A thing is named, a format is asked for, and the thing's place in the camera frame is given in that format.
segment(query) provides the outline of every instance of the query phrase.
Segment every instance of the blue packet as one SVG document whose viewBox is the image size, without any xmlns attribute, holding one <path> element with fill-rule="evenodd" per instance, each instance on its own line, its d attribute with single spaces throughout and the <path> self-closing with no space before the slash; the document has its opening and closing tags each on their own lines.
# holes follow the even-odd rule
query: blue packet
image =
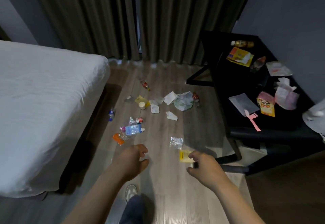
<svg viewBox="0 0 325 224">
<path fill-rule="evenodd" d="M 138 125 L 129 125 L 125 127 L 125 134 L 127 136 L 132 135 L 132 134 L 136 134 L 136 133 L 140 133 L 141 131 L 141 124 Z"/>
</svg>

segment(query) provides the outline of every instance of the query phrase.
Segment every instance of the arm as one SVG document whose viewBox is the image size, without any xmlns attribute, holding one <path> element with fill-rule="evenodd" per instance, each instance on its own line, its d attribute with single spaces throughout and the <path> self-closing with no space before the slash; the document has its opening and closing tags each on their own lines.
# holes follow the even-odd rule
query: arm
<svg viewBox="0 0 325 224">
<path fill-rule="evenodd" d="M 217 195 L 230 224 L 264 224 L 212 156 L 193 151 L 189 158 L 198 162 L 199 168 L 189 167 L 188 173 Z"/>
<path fill-rule="evenodd" d="M 139 161 L 148 149 L 143 144 L 126 148 L 98 178 L 82 201 L 76 205 L 62 224 L 105 223 L 117 193 L 125 182 L 132 180 L 149 164 Z"/>
</svg>

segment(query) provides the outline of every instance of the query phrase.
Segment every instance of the gray wall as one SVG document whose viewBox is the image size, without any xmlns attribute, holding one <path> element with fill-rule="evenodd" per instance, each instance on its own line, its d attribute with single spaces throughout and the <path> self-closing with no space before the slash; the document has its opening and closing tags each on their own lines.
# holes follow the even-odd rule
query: gray wall
<svg viewBox="0 0 325 224">
<path fill-rule="evenodd" d="M 0 0 L 0 26 L 12 41 L 63 48 L 38 0 Z"/>
<path fill-rule="evenodd" d="M 233 33 L 258 35 L 313 101 L 325 98 L 325 0 L 248 0 Z"/>
</svg>

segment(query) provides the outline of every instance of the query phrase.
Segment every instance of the hand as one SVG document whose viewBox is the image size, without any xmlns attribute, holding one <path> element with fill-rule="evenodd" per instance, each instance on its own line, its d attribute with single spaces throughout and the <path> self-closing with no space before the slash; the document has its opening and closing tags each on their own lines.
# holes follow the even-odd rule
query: hand
<svg viewBox="0 0 325 224">
<path fill-rule="evenodd" d="M 189 154 L 189 158 L 193 158 L 195 162 L 198 162 L 199 167 L 188 167 L 187 172 L 210 190 L 216 191 L 219 186 L 231 182 L 212 156 L 193 151 Z"/>
<path fill-rule="evenodd" d="M 149 159 L 139 160 L 146 153 L 148 153 L 148 149 L 143 144 L 127 147 L 113 159 L 110 168 L 120 175 L 123 181 L 132 180 L 149 165 Z"/>
</svg>

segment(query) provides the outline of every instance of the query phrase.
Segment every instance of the white bed sheet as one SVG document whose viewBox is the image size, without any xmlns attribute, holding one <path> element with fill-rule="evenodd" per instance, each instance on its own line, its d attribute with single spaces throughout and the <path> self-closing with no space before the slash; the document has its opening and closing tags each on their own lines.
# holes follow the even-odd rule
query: white bed sheet
<svg viewBox="0 0 325 224">
<path fill-rule="evenodd" d="M 109 75 L 104 56 L 0 41 L 0 195 L 59 188 Z"/>
</svg>

